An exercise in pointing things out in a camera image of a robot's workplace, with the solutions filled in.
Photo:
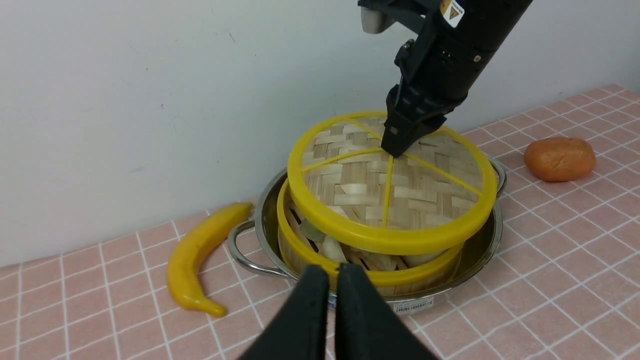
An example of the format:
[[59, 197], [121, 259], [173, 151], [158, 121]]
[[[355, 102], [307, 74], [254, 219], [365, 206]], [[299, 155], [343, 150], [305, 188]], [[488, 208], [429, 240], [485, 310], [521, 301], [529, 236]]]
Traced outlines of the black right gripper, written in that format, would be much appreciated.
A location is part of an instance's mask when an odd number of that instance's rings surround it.
[[414, 32], [395, 55], [400, 80], [387, 95], [381, 148], [400, 157], [439, 130], [466, 100], [480, 73], [521, 20], [530, 0], [360, 0], [380, 34], [400, 24]]

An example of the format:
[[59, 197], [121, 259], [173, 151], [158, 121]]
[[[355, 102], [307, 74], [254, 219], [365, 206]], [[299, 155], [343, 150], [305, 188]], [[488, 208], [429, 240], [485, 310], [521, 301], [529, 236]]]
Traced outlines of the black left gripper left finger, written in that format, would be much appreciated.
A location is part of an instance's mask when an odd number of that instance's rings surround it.
[[291, 294], [242, 360], [324, 360], [329, 276], [307, 265]]

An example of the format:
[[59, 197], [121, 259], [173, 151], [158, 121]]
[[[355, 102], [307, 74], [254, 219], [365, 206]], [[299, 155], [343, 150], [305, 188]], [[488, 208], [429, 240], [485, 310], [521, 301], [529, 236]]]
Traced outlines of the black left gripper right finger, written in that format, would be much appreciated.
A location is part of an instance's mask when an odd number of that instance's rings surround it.
[[365, 271], [343, 263], [337, 278], [334, 353], [338, 360], [436, 360], [372, 285]]

